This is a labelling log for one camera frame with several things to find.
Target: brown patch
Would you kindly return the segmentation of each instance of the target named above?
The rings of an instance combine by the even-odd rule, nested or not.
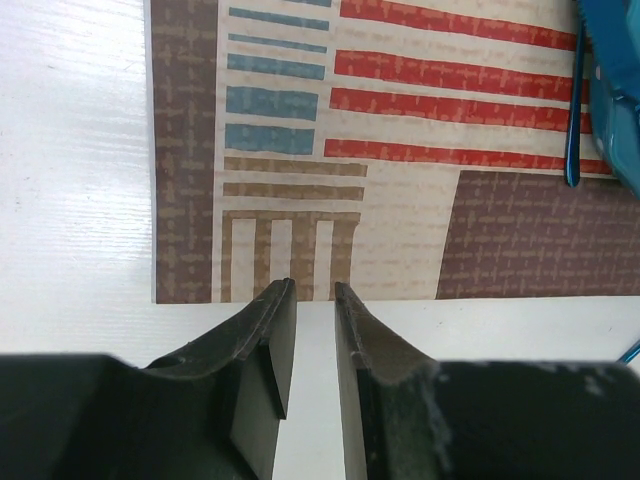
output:
[[[211,301],[218,4],[151,5],[156,302]]]
[[[437,298],[640,294],[640,201],[615,180],[463,171]]]
[[[311,216],[316,222],[335,222],[338,220],[360,222],[360,213],[358,212],[287,212],[287,211],[271,211],[271,210],[228,210],[224,212],[224,217],[232,219],[256,219],[263,220],[294,220],[296,218],[306,218]]]
[[[225,197],[287,198],[290,200],[362,201],[363,187],[329,187],[326,185],[285,185],[273,183],[225,183]]]
[[[353,253],[353,238],[358,221],[338,220],[333,224],[333,238],[331,241],[331,289],[329,298],[335,298],[336,282],[349,283],[351,281],[351,255]]]
[[[256,240],[253,267],[253,296],[271,283],[271,225],[272,220],[256,220]]]
[[[231,255],[233,246],[233,218],[222,216],[222,259],[220,265],[220,301],[231,301]]]

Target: blue stripe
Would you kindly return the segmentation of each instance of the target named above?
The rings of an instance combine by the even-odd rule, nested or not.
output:
[[[313,153],[313,129],[230,123],[226,126],[225,147],[245,152],[311,155]]]
[[[311,45],[309,43],[290,42],[288,40],[276,40],[273,38],[252,37],[251,35],[238,35],[230,33],[229,40],[236,42],[259,43],[260,45],[272,45],[274,47],[295,48],[296,50],[306,50],[307,52],[327,53],[327,47],[322,45]]]
[[[227,112],[315,120],[318,95],[308,92],[228,87]]]
[[[228,55],[227,68],[229,70],[242,70],[244,72],[272,73],[274,75],[285,75],[287,77],[324,80],[323,65],[238,55],[236,53],[230,53]]]
[[[330,7],[331,0],[286,0],[287,2],[308,3],[309,5],[317,5],[319,7]]]
[[[244,8],[229,8],[229,15],[232,17],[250,18],[263,22],[279,23],[291,27],[312,28],[314,30],[329,31],[329,22],[326,20],[315,20],[313,18],[292,17],[290,15],[280,15],[279,13],[256,12]]]

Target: striped pattern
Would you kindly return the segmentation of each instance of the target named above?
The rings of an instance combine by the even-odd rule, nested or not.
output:
[[[298,299],[327,300],[332,283],[350,281],[367,175],[362,162],[323,161],[317,138],[337,9],[331,0],[255,8],[240,0],[226,11],[221,242],[213,255],[220,300],[246,301],[284,276],[296,279]]]
[[[231,15],[232,17],[259,20],[261,22],[289,25],[291,27],[312,28],[314,30],[329,30],[329,22],[326,22],[324,20],[292,17],[291,15],[280,15],[278,13],[258,12],[255,10],[246,10],[244,8],[230,8],[229,15]]]
[[[307,52],[327,53],[327,47],[323,47],[321,45],[311,45],[309,43],[291,42],[289,40],[256,37],[253,35],[238,35],[235,33],[230,33],[229,40],[235,42],[256,43],[258,45],[270,45],[273,47],[294,48],[296,50],[306,50]]]
[[[535,25],[470,17],[386,0],[342,0],[340,15],[420,30],[450,32],[524,45],[575,50],[576,36]]]
[[[520,23],[532,1],[342,0],[325,157],[560,173],[575,35],[544,2]],[[583,171],[610,173],[586,112],[581,133]]]
[[[563,157],[488,150],[418,147],[359,140],[327,140],[324,154],[330,158],[370,158],[392,162],[448,163],[509,169],[561,170],[564,168]],[[601,160],[582,160],[580,170],[584,173],[611,173],[609,166]]]
[[[335,73],[386,82],[452,90],[530,97],[569,102],[571,77],[518,72],[486,65],[421,60],[379,52],[338,50]],[[583,103],[589,94],[586,80]]]
[[[487,199],[506,210],[562,181],[572,1],[219,0],[213,301],[284,276],[300,300],[336,281],[366,299],[441,295],[443,256],[465,242],[465,225],[451,237],[461,178],[479,195],[470,172],[519,175],[522,205]],[[590,137],[585,109],[582,171],[607,175]],[[483,225],[502,220],[467,221],[480,258]]]

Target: blue object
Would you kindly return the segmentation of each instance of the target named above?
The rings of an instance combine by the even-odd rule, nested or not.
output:
[[[636,358],[640,353],[640,340],[638,340],[633,347],[627,350],[624,355],[622,355],[618,361],[622,363],[631,363],[631,360]]]
[[[331,0],[286,0],[287,2],[308,3],[309,5],[317,5],[318,7],[330,7]]]
[[[290,62],[288,60],[255,57],[252,55],[239,55],[237,53],[227,55],[227,68],[229,70],[242,70],[245,72],[269,73],[273,75],[284,75],[286,77],[324,80],[324,65]]]
[[[225,129],[226,148],[244,152],[275,152],[288,155],[311,155],[314,130],[268,127],[228,123]]]
[[[227,87],[227,112],[315,121],[318,94],[257,87]]]
[[[277,40],[275,38],[254,37],[252,35],[240,35],[237,33],[230,33],[229,40],[233,42],[246,42],[246,43],[257,43],[259,45],[271,45],[273,47],[294,48],[296,50],[306,50],[307,52],[327,53],[327,47],[324,47],[322,45],[290,42],[289,40]]]
[[[258,12],[247,10],[246,8],[229,8],[229,16],[259,20],[262,22],[279,23],[290,27],[311,28],[313,30],[329,31],[329,22],[326,20],[316,20],[315,18],[292,17],[291,15],[281,15],[279,13]]]
[[[579,0],[598,63],[618,96],[640,103],[640,7],[637,0]]]
[[[640,198],[640,0],[579,0],[595,59],[591,122],[600,155]]]
[[[573,70],[573,86],[571,104],[569,105],[569,128],[565,151],[565,180],[570,187],[577,187],[580,182],[580,114],[582,113],[582,74],[584,72],[584,25],[580,22],[580,30],[576,42],[576,61]]]

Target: tan stripe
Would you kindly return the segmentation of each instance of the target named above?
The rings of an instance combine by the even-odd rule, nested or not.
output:
[[[311,175],[338,175],[341,177],[366,177],[367,166],[359,163],[305,162],[277,160],[273,158],[226,157],[225,170],[271,173],[305,173]]]
[[[269,211],[269,210],[227,210],[223,213],[223,218],[240,219],[240,218],[253,218],[257,220],[296,220],[299,218],[311,218],[314,221],[344,221],[354,222],[358,224],[360,222],[360,213],[358,212],[288,212],[288,211]]]
[[[255,220],[234,220],[231,253],[231,301],[248,302],[253,299],[255,281]]]
[[[313,266],[316,256],[318,221],[311,215],[293,220],[291,277],[296,281],[298,300],[313,300]]]
[[[291,276],[291,220],[271,222],[271,281]]]
[[[256,240],[253,267],[253,296],[257,297],[271,280],[271,221],[256,221]]]
[[[277,175],[277,173],[249,173],[248,175]],[[331,177],[340,179],[356,179],[357,177]],[[288,198],[264,198],[264,197],[216,197],[220,210],[234,211],[271,211],[271,212],[359,212],[364,202],[353,200],[290,200]]]
[[[260,2],[256,2],[256,0],[233,0],[233,2],[229,2],[229,3],[231,3],[234,7],[246,8],[249,10],[256,10],[257,5],[260,5],[261,12],[276,13],[276,14],[286,13],[287,15],[292,15],[294,17],[314,18],[318,20],[330,20],[333,14],[337,13],[337,10],[335,9],[321,7],[318,5],[308,4],[304,2],[283,3],[282,0],[260,0]],[[239,20],[238,29],[240,30],[240,32],[242,33],[246,32],[250,35],[256,35],[252,30],[253,23],[251,23],[248,26],[245,25],[245,23],[249,23],[251,22],[251,20],[246,18],[239,18],[238,20]],[[281,27],[280,24],[276,26],[273,23],[267,23],[267,22],[256,22],[256,23],[265,24],[265,27],[262,29],[262,33],[264,35],[267,35],[269,38],[282,38],[284,40],[290,40],[292,37],[297,38],[298,36],[300,36],[300,33],[298,31],[295,31],[294,34],[289,34],[288,36],[281,36],[282,33],[279,31]],[[304,37],[305,40],[301,40],[301,41],[307,41],[306,35],[307,35],[307,32],[305,32],[305,37]]]
[[[479,37],[474,37],[470,42],[467,35],[425,32],[404,25],[385,24],[383,30],[376,31],[367,23],[341,22],[336,27],[334,44],[340,45],[343,50],[400,54],[410,58],[486,65],[523,73],[560,77],[571,77],[573,74],[575,53],[568,50]]]
[[[308,52],[306,50],[282,48],[271,45],[258,45],[255,43],[231,41],[227,44],[227,49],[227,53],[273,58],[274,60],[283,60],[285,62],[302,62],[315,65],[323,65],[326,61],[325,53]]]
[[[231,301],[231,248],[233,234],[233,217],[225,212],[222,215],[222,252],[220,266],[220,301]]]
[[[229,112],[225,112],[224,120],[226,123],[249,124],[261,127],[284,127],[293,129],[313,128],[316,123],[314,120],[307,120],[305,118],[267,117],[266,115],[251,115],[249,113]]]
[[[337,220],[333,225],[333,242],[331,250],[331,300],[335,299],[336,282],[349,283],[351,280],[351,254],[353,237],[358,222]]]
[[[454,15],[523,23],[574,33],[576,11],[569,2],[558,0],[402,0],[406,6],[431,8]]]
[[[325,185],[283,185],[270,183],[225,183],[225,197],[288,198],[291,200],[357,200],[362,201],[362,187],[329,187]]]
[[[331,297],[331,249],[334,222],[318,222],[316,233],[316,257],[313,269],[313,299],[329,300]]]
[[[240,2],[237,2],[236,0],[234,0],[233,2],[225,2],[225,4],[229,4],[229,3],[231,3],[234,7],[243,8],[242,4]],[[249,4],[246,6],[246,8],[248,9],[256,10],[257,5],[260,5],[261,11],[263,12],[267,11],[267,9],[263,7],[262,1],[256,2],[256,0],[250,0],[249,2],[246,2],[246,3]],[[316,18],[314,16],[310,16],[309,14],[295,15],[295,14],[289,13],[289,8],[291,6],[296,6],[296,3],[287,2],[286,8],[285,8],[286,12],[283,12],[282,4],[280,4],[279,13],[287,13],[288,15],[293,15],[294,17],[298,16],[303,18]],[[259,20],[252,20],[248,18],[231,17],[228,15],[228,10],[225,11],[223,7],[220,7],[220,17],[218,20],[218,25],[220,25],[221,29],[224,28],[229,32],[241,33],[245,35],[255,35],[257,37],[268,37],[268,38],[274,38],[277,40],[291,40],[291,39],[300,38],[300,27],[278,24],[278,26],[274,28],[274,24],[270,22],[261,22]],[[314,30],[310,28],[305,28],[304,30],[306,30],[304,32],[304,40],[300,40],[302,42],[311,43],[313,45],[327,45],[327,43],[330,42],[329,35],[331,34],[327,31]],[[231,43],[237,43],[234,41],[227,42],[225,39],[221,39],[221,37],[222,35],[219,35],[218,37],[220,40],[222,40],[221,43],[224,43],[226,45],[229,45]]]
[[[326,117],[327,138],[417,145],[443,149],[526,152],[564,157],[567,134],[534,128],[472,125],[401,115],[371,115],[331,110]],[[591,135],[580,135],[580,158],[598,160]]]
[[[275,172],[251,172],[246,170],[224,170],[219,172],[218,179],[220,183],[286,183],[287,185],[328,185],[330,187],[362,187],[366,188],[367,177],[351,177],[342,175],[315,175],[312,173],[275,173]],[[267,206],[264,202],[274,203],[274,201],[280,201],[284,203],[292,203],[298,205],[299,202],[291,202],[289,199],[282,198],[260,198],[260,197],[224,197],[223,210],[234,210],[233,207],[226,207],[229,202],[232,201],[257,201],[258,207],[255,210],[291,210],[290,208],[273,208],[271,205]],[[351,200],[305,200],[305,210],[324,210],[319,207],[307,207],[310,202],[318,204],[320,202],[327,202],[330,205],[336,203],[343,204],[359,204],[360,202],[353,202]],[[240,207],[243,210],[253,210],[254,208],[246,204]],[[339,211],[333,208],[329,208],[330,212]]]

